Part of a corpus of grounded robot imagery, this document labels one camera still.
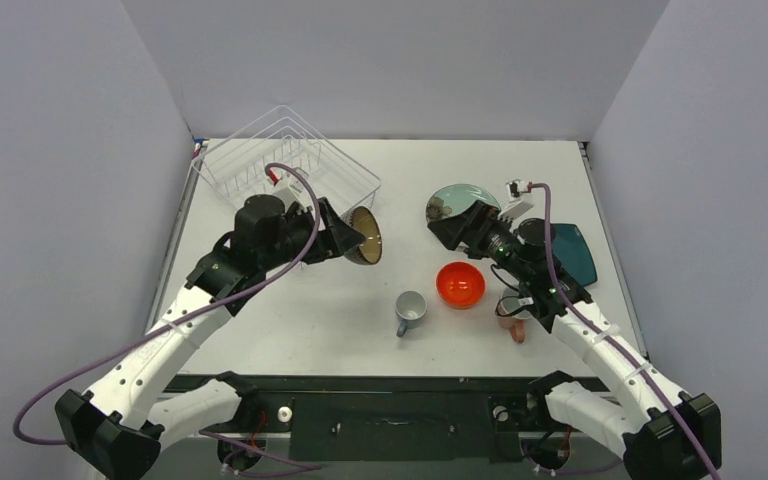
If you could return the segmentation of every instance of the white panel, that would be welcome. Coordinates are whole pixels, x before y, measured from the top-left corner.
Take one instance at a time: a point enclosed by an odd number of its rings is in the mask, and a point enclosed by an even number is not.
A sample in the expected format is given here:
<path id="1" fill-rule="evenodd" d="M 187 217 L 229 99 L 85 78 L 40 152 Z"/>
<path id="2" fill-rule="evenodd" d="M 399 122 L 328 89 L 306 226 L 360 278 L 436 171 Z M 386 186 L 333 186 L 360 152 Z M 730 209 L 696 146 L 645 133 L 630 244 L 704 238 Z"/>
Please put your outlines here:
<path id="1" fill-rule="evenodd" d="M 590 154 L 654 364 L 768 478 L 768 2 L 671 2 Z"/>
<path id="2" fill-rule="evenodd" d="M 667 0 L 124 0 L 184 118 L 334 137 L 589 139 Z"/>
<path id="3" fill-rule="evenodd" d="M 10 423 L 145 325 L 191 147 L 119 2 L 0 1 L 0 480 L 75 478 Z M 60 435 L 54 400 L 30 433 Z"/>

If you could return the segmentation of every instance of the orange bowl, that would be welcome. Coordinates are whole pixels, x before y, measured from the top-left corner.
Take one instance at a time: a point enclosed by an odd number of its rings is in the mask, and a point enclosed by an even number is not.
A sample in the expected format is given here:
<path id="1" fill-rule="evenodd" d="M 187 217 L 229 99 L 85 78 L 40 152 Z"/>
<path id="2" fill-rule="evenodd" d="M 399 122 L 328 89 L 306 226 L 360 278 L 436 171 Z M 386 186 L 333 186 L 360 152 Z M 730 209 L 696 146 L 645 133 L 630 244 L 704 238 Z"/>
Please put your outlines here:
<path id="1" fill-rule="evenodd" d="M 469 308 L 484 296 L 484 275 L 464 262 L 452 262 L 437 273 L 437 292 L 454 308 Z"/>

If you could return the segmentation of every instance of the dish rack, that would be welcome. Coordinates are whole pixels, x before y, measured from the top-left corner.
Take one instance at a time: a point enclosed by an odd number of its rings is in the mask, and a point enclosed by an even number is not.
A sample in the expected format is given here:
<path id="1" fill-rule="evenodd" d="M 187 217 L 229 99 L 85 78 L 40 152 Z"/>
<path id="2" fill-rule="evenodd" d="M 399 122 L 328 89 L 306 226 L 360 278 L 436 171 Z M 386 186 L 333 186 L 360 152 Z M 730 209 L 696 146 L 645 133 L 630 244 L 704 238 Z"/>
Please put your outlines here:
<path id="1" fill-rule="evenodd" d="M 381 187 L 374 173 L 285 105 L 208 148 L 193 168 L 239 209 L 251 195 L 272 192 L 273 181 L 264 172 L 272 162 L 301 169 L 317 197 L 327 197 L 341 215 L 357 206 L 371 208 Z"/>

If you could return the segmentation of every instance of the cable tie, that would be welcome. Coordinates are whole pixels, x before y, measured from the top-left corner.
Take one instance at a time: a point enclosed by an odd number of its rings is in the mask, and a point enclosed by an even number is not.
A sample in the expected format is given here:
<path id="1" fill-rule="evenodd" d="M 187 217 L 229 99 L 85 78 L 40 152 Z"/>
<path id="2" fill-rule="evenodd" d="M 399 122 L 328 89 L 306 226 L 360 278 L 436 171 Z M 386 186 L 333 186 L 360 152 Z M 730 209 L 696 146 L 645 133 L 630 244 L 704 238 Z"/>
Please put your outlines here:
<path id="1" fill-rule="evenodd" d="M 625 376 L 625 378 L 623 378 L 623 383 L 629 381 L 631 379 L 631 377 L 636 377 L 637 375 L 640 374 L 640 372 L 642 372 L 643 370 L 646 370 L 647 368 L 649 368 L 651 366 L 652 366 L 652 364 L 649 363 L 649 362 L 641 363 L 639 367 L 637 367 L 634 370 L 632 370 L 631 373 L 629 373 L 628 375 Z"/>
<path id="2" fill-rule="evenodd" d="M 196 342 L 190 340 L 190 338 L 184 332 L 184 329 L 181 328 L 180 325 L 177 325 L 174 320 L 166 320 L 165 318 L 160 317 L 160 322 L 162 322 L 162 323 L 164 323 L 166 325 L 169 325 L 169 327 L 172 330 L 175 330 L 175 332 L 177 334 L 181 335 L 181 338 L 183 338 L 185 342 L 189 343 L 190 346 L 193 347 L 193 349 L 198 350 L 200 348 L 199 345 Z"/>
<path id="3" fill-rule="evenodd" d="M 617 326 L 617 324 L 612 323 L 610 327 L 602 330 L 600 333 L 593 336 L 593 338 L 590 340 L 590 344 L 594 347 L 599 344 L 602 340 L 604 340 L 609 335 L 615 335 L 620 332 L 620 327 Z"/>

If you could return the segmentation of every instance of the white table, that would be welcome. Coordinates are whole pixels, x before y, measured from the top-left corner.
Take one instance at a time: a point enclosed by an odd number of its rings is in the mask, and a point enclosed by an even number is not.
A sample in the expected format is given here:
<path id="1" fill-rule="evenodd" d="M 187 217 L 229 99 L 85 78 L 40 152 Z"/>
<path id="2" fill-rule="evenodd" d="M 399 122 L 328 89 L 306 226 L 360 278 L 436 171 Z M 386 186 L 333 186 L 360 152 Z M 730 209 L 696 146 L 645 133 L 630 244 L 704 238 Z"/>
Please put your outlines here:
<path id="1" fill-rule="evenodd" d="M 372 211 L 384 255 L 374 267 L 343 259 L 304 266 L 257 294 L 240 314 L 209 338 L 181 373 L 243 375 L 353 375 L 539 377 L 564 370 L 592 372 L 536 322 L 515 344 L 498 327 L 493 307 L 503 286 L 489 260 L 470 261 L 444 249 L 425 226 L 425 204 L 452 183 L 482 186 L 504 201 L 512 178 L 552 187 L 552 219 L 575 223 L 584 234 L 599 275 L 588 288 L 625 338 L 640 347 L 617 270 L 575 142 L 339 140 L 340 149 L 381 177 Z M 543 198 L 527 216 L 543 216 Z M 164 293 L 174 298 L 196 261 L 233 227 L 234 209 L 199 181 Z M 446 263 L 470 261 L 485 275 L 487 291 L 469 310 L 439 298 L 434 280 Z M 420 327 L 396 337 L 394 301 L 404 290 L 428 300 Z"/>

